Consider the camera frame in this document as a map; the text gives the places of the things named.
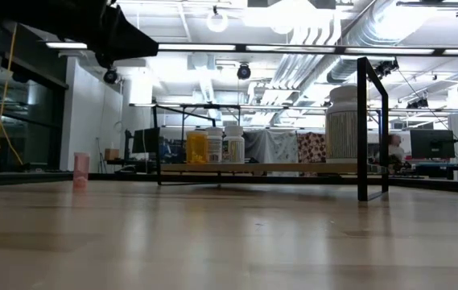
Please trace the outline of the black aluminium table frame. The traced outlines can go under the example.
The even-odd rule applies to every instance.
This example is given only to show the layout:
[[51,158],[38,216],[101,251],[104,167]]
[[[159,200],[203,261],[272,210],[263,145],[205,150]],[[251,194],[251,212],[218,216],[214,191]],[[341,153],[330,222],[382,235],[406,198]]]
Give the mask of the black aluminium table frame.
[[[71,172],[53,173],[0,173],[0,185],[30,184],[43,182],[57,182],[72,180]],[[137,181],[156,182],[156,175],[137,174],[103,174],[91,173],[89,180],[100,181]],[[354,177],[287,177],[287,176],[185,176],[164,175],[161,176],[163,183],[228,183],[228,184],[313,184],[313,185],[356,185]],[[398,186],[413,189],[427,189],[458,193],[458,181],[438,179],[413,179],[413,178],[389,178],[389,186]]]

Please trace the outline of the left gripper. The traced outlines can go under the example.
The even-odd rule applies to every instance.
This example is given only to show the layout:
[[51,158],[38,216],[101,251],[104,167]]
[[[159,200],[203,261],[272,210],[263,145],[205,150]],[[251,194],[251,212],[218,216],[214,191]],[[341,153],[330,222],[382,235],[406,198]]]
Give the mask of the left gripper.
[[156,56],[159,43],[128,22],[117,0],[39,0],[42,30],[87,44],[102,68],[113,57]]

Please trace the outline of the grey draped cloth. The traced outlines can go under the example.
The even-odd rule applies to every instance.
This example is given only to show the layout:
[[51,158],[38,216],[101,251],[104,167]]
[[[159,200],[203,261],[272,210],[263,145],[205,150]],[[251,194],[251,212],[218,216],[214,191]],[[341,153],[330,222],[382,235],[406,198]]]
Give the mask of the grey draped cloth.
[[298,162],[298,139],[294,130],[246,131],[246,158],[260,164],[294,164]]

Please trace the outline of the pink vial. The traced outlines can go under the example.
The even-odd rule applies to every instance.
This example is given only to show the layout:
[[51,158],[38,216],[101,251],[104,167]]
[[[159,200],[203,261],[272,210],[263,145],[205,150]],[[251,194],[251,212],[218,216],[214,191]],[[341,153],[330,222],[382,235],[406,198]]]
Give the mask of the pink vial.
[[73,188],[85,189],[89,181],[89,153],[74,153]]

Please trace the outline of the black beam with light strips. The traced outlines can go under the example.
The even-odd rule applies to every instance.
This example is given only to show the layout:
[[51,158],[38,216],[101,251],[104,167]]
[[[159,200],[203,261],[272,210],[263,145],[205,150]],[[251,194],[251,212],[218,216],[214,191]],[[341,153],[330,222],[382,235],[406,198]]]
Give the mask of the black beam with light strips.
[[243,44],[243,43],[160,43],[141,51],[112,52],[118,59],[155,56],[159,52],[228,52],[338,56],[458,57],[458,48],[363,47],[336,45]]

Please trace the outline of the floral patterned cloth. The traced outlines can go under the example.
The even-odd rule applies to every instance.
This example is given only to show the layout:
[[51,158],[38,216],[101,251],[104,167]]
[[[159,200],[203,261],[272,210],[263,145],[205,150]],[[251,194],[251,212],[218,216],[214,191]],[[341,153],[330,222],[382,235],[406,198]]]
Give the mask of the floral patterned cloth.
[[312,132],[297,134],[298,161],[300,163],[325,163],[327,152],[325,135]]

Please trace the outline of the orange vial white cap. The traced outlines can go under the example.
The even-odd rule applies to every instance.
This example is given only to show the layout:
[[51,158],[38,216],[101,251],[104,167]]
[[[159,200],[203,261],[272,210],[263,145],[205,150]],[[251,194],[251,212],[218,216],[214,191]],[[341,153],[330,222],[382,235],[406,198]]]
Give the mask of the orange vial white cap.
[[187,133],[186,158],[188,164],[206,164],[208,162],[208,133],[192,130]]

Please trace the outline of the white bottle yellow striped label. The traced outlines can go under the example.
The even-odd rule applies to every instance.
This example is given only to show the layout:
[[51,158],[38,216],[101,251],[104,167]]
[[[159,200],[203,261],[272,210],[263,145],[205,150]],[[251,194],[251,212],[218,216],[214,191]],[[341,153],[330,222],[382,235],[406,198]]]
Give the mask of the white bottle yellow striped label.
[[222,141],[223,162],[227,164],[243,164],[245,162],[245,140],[242,126],[226,126]]

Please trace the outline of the small black computer monitor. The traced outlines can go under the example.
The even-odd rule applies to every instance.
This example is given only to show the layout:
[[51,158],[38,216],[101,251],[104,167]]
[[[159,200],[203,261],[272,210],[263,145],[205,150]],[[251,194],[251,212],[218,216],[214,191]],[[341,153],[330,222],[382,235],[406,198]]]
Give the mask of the small black computer monitor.
[[159,133],[159,128],[136,130],[133,137],[132,152],[158,153]]

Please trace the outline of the wooden shelf black metal frame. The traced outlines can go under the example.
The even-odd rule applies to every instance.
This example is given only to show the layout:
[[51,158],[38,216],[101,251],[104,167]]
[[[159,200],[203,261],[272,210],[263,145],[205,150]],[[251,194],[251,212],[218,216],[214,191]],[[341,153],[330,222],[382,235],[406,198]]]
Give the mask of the wooden shelf black metal frame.
[[369,167],[367,157],[367,106],[366,89],[372,81],[379,89],[382,83],[378,80],[369,59],[365,56],[357,59],[357,116],[355,128],[351,131],[357,135],[357,161],[354,163],[317,163],[317,164],[161,164],[156,158],[157,181],[162,180],[163,172],[317,172],[327,174],[354,173],[357,175],[357,198],[359,201],[372,201],[389,191],[387,161],[382,160],[378,167],[381,190],[369,193]]

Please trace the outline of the person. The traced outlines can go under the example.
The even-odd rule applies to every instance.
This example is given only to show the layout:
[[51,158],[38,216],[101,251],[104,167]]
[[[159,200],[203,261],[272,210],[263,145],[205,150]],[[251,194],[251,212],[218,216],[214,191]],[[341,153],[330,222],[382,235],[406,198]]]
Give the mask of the person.
[[389,157],[395,158],[399,162],[404,159],[405,151],[401,148],[402,139],[399,135],[389,135],[388,152]]

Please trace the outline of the large white bottle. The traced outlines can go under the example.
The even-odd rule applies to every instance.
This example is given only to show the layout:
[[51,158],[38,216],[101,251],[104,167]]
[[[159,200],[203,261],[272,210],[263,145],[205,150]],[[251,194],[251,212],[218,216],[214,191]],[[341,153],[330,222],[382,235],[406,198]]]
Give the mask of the large white bottle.
[[329,94],[331,105],[325,114],[326,161],[330,164],[357,163],[357,87],[342,85]]

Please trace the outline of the wide black computer monitor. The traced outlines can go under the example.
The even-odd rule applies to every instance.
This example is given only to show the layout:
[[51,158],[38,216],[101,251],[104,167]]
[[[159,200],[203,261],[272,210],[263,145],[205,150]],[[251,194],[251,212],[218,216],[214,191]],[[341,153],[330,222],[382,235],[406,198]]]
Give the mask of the wide black computer monitor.
[[411,130],[413,159],[452,159],[455,157],[451,130]]

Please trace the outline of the white bottle blue edged label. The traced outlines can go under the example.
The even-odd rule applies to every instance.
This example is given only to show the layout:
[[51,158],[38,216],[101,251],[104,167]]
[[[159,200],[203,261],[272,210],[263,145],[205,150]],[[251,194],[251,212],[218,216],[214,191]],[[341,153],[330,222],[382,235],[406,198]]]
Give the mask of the white bottle blue edged label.
[[209,127],[208,133],[208,162],[220,163],[222,161],[223,130],[220,127]]

